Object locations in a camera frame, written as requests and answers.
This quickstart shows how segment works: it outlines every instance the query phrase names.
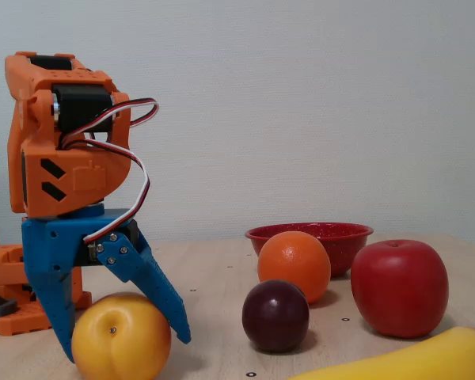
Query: orange robot base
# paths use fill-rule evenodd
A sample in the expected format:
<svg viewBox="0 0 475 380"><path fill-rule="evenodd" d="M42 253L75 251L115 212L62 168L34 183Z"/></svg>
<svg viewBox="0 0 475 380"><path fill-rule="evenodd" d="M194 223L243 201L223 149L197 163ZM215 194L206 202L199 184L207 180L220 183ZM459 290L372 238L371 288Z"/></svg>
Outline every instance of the orange robot base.
<svg viewBox="0 0 475 380"><path fill-rule="evenodd" d="M18 310L0 317L0 335L30 333L51 328L51 323L28 285L21 245L0 245L0 297L15 299ZM92 295L82 289L81 268L72 271L72 301L76 310L88 309Z"/></svg>

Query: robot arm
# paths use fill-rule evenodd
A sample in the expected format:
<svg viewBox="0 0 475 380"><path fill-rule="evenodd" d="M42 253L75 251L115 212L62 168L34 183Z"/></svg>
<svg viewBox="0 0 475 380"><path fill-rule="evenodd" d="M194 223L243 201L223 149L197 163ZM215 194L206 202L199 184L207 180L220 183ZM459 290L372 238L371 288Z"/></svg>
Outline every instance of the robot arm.
<svg viewBox="0 0 475 380"><path fill-rule="evenodd" d="M19 52L6 58L6 79L16 100L9 134L10 203L25 212L25 273L67 357L74 329L73 268L103 265L132 281L188 343L183 301L152 256L133 219L150 180L127 212L100 203L125 180L131 161L128 134L158 110L154 99L128 100L105 73L73 55ZM131 121L130 108L153 105ZM105 133L106 142L84 133Z"/></svg>

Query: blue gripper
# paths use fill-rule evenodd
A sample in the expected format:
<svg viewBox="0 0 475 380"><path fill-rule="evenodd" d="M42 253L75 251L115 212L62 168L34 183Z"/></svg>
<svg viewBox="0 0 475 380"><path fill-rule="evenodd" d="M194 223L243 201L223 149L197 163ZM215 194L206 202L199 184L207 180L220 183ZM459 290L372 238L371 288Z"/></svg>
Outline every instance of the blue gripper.
<svg viewBox="0 0 475 380"><path fill-rule="evenodd" d="M132 281L164 314L178 339L185 344L191 340L183 300L153 258L146 239L139 229L133 229L134 237L127 235L127 226L135 221L113 231L112 239L111 234L99 239L101 252L94 252L93 257L82 244L84 236L123 213L105 211L99 204L66 218L28 218L21 226L28 282L71 362L75 325L71 272L76 266L103 264L124 283Z"/></svg>

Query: speckled red bowl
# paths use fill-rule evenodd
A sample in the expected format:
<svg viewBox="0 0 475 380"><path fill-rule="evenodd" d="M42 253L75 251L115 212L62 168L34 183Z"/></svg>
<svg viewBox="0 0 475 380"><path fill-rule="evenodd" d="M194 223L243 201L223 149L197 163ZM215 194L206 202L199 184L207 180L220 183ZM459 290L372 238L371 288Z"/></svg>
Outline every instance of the speckled red bowl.
<svg viewBox="0 0 475 380"><path fill-rule="evenodd" d="M257 227L246 232L257 256L265 242L285 231L302 231L313 235L323 244L331 261L331 277L341 276L350 269L357 252L366 245L373 233L368 226L352 223L291 223Z"/></svg>

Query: red white black wire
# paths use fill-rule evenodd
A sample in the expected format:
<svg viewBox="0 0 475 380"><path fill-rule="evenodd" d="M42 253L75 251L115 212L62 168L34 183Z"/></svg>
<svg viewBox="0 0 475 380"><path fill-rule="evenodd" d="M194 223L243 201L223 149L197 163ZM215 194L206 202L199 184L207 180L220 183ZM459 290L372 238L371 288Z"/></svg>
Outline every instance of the red white black wire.
<svg viewBox="0 0 475 380"><path fill-rule="evenodd" d="M97 115L95 119L90 121L89 123L73 130L72 132L67 133L62 138L62 149L65 149L65 145L68 143L70 138L79 135L89 129L96 127L98 124L102 123L104 120L112 117L113 115L117 114L119 111L123 111L125 109L134 108L134 107L142 107L145 105L150 105L151 110L144 115L140 116L139 118L132 120L130 122L130 128L137 127L138 125L145 123L152 117L154 117L158 112L158 102L152 97L144 97L140 99L134 99L131 101L122 101L121 103L115 104L112 107L104 110L102 113Z"/></svg>
<svg viewBox="0 0 475 380"><path fill-rule="evenodd" d="M150 178L148 177L148 173L146 172L144 163L131 150L125 149L116 144L111 144L110 142L97 141L94 138L94 134L92 134L91 132L90 132L90 135L92 136L91 139L70 140L70 137L74 137L78 134L83 133L84 131L88 131L89 129L97 126L102 121L108 119L109 117L112 117L119 111L122 111L127 108L139 107L142 105L153 105L153 108L148 113L144 114L138 119L131 121L131 127L136 127L139 124L142 124L148 121L149 119L151 119L153 116L156 115L156 113L158 112L158 103L155 99L143 98L143 99L136 99L133 101L124 101L122 103L115 104L113 107L107 109L106 111L103 111L99 116L96 117L95 120L91 121L90 123L87 123L86 125L78 128L75 131L72 131L71 133L66 134L62 139L62 149L70 149L74 147L75 145L78 145L79 148L84 148L87 145L95 146L97 148L107 150L109 152L113 152L114 154L119 154L121 156L131 159L144 172L144 183L142 185L141 192L139 193L139 196L137 200L135 201L134 205L127 212L125 212L123 215L121 215L119 218L115 219L114 221L110 222L108 225L102 227L101 229L94 232L93 234L85 236L83 238L83 241L87 245L96 241L99 238L102 238L103 236L105 236L106 234L114 230L115 228L125 223L127 220L133 218L135 214L137 214L137 212L139 211L139 209L144 203L144 199L146 198L148 190L150 189Z"/></svg>

